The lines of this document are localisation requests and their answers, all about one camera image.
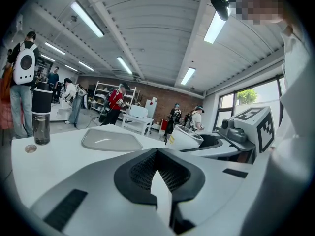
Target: red brick wall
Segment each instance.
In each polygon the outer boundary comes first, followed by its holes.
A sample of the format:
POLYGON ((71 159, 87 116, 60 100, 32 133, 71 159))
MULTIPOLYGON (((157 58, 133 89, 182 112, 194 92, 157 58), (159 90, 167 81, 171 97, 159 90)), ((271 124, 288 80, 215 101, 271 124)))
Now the red brick wall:
MULTIPOLYGON (((109 78, 79 76, 77 83, 87 89, 89 85, 96 85, 97 81, 111 85, 118 85, 120 82, 122 82, 120 80, 109 78)), ((195 106, 202 105, 201 99, 189 96, 187 94, 163 88, 156 88, 140 83, 128 82, 128 84, 131 88, 137 87, 137 91, 140 91, 139 98, 142 96, 140 103, 143 107, 146 105, 147 100, 151 100, 153 97, 157 98, 157 108, 153 116, 154 123, 156 124, 160 124, 162 119, 167 119, 167 116, 174 107, 175 103, 180 104, 183 115, 191 111, 195 106)))

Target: fluorescent light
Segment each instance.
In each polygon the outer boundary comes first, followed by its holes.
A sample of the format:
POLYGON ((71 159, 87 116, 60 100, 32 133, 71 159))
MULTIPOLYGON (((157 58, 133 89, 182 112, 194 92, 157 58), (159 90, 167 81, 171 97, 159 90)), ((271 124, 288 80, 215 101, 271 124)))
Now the fluorescent light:
POLYGON ((71 8, 78 14, 78 16, 91 28, 92 31, 98 36, 103 37, 104 33, 98 28, 98 26, 93 22, 90 16, 84 11, 78 2, 73 2, 71 8))
POLYGON ((92 72, 95 72, 94 69, 90 68, 89 66, 85 65, 84 63, 82 63, 81 61, 79 61, 79 64, 85 66, 87 69, 91 70, 92 72))
POLYGON ((126 69, 128 74, 132 74, 132 71, 129 69, 129 67, 126 65, 126 63, 124 62, 122 57, 117 57, 118 61, 120 64, 122 64, 122 66, 124 67, 124 69, 126 69))
POLYGON ((65 52, 63 52, 62 50, 59 50, 57 47, 54 47, 53 45, 49 44, 49 43, 45 43, 45 45, 49 46, 50 48, 54 49, 55 51, 65 55, 65 52))
POLYGON ((44 57, 45 59, 48 59, 48 60, 51 60, 52 62, 55 62, 54 59, 52 59, 52 58, 50 58, 50 57, 47 57, 46 55, 41 54, 41 56, 44 57))
MULTIPOLYGON (((232 12, 232 10, 228 8, 228 15, 230 15, 231 12, 232 12)), ((213 44, 214 41, 216 40, 218 34, 222 30, 225 22, 226 21, 222 20, 220 18, 219 14, 216 12, 215 16, 213 17, 212 22, 209 26, 207 34, 205 35, 205 38, 203 40, 213 44)))
POLYGON ((193 75, 193 73, 196 71, 195 68, 190 67, 185 75, 185 77, 183 78, 181 84, 182 85, 186 85, 187 81, 191 78, 191 76, 193 75))
POLYGON ((72 69, 73 71, 78 71, 78 70, 76 70, 76 69, 74 69, 74 68, 72 68, 72 67, 70 67, 70 66, 68 66, 68 65, 65 65, 66 67, 68 67, 68 68, 70 68, 70 69, 72 69))

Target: shelving unit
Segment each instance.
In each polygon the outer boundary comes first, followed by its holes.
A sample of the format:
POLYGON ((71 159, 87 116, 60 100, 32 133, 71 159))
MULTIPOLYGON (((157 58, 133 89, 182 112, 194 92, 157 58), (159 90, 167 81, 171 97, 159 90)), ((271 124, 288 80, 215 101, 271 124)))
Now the shelving unit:
MULTIPOLYGON (((106 95, 109 93, 108 88, 114 88, 114 89, 118 89, 119 85, 111 85, 111 84, 106 84, 106 83, 101 83, 101 82, 97 82, 95 90, 94 90, 94 95, 93 95, 93 99, 92 99, 92 104, 97 104, 99 106, 104 106, 103 103, 99 103, 95 100, 95 98, 103 98, 105 99, 106 95)), ((137 87, 135 88, 131 88, 130 90, 127 90, 126 94, 124 95, 124 101, 130 101, 130 106, 131 107, 132 104, 137 103, 138 97, 139 97, 140 91, 137 91, 137 87)), ((92 106, 92 109, 95 109, 97 111, 101 111, 102 107, 95 107, 92 106)), ((125 114, 126 110, 121 110, 121 114, 119 115, 118 119, 122 120, 123 116, 122 114, 125 114)))

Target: white ceiling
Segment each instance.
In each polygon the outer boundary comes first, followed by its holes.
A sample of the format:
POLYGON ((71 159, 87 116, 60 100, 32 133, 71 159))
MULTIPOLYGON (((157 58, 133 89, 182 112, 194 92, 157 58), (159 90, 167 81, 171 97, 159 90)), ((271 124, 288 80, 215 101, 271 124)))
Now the white ceiling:
POLYGON ((98 38, 79 17, 71 20, 74 1, 30 0, 23 31, 35 30, 42 53, 86 75, 132 80, 116 59, 122 56, 136 77, 202 93, 283 46, 282 25, 253 26, 233 15, 214 44, 204 42, 215 13, 210 0, 77 0, 105 33, 98 38), (66 55, 45 47, 45 41, 66 55), (182 87, 190 66, 196 72, 182 87))

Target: water bottle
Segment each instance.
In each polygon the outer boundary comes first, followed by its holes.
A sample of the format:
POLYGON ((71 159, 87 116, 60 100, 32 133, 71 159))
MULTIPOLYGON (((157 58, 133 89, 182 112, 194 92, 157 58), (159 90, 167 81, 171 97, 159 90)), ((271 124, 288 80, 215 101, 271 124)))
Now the water bottle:
POLYGON ((32 123, 35 143, 45 145, 50 142, 49 114, 53 92, 48 83, 39 82, 34 89, 32 102, 32 123))

